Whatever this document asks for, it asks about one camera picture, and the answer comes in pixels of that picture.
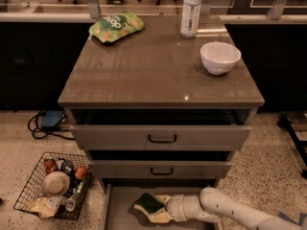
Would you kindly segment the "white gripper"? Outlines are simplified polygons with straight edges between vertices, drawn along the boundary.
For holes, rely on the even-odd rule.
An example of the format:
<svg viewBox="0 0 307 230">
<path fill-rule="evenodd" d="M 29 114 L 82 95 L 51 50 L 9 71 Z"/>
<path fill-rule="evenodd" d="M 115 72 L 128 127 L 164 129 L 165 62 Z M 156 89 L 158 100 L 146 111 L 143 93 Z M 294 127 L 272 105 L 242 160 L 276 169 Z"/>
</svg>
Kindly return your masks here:
<svg viewBox="0 0 307 230">
<path fill-rule="evenodd" d="M 165 208 L 158 210 L 155 213 L 148 215 L 148 219 L 153 223 L 168 223 L 170 220 L 176 222 L 186 221 L 186 216 L 183 210 L 184 195 L 156 195 L 154 197 L 159 203 L 164 206 L 167 205 L 167 211 Z"/>
</svg>

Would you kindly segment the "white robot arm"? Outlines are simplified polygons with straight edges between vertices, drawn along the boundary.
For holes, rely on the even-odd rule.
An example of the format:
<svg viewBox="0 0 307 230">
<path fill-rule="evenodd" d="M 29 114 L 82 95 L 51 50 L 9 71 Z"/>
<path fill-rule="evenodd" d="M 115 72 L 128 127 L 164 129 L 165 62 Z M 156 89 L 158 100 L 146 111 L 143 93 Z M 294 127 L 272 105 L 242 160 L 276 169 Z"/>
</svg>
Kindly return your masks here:
<svg viewBox="0 0 307 230">
<path fill-rule="evenodd" d="M 228 217 L 247 230 L 307 230 L 307 221 L 300 225 L 269 215 L 231 199 L 221 191 L 206 187 L 199 195 L 157 196 L 164 206 L 148 214 L 151 222 L 170 220 L 184 222 L 188 219 L 218 223 L 219 216 Z"/>
</svg>

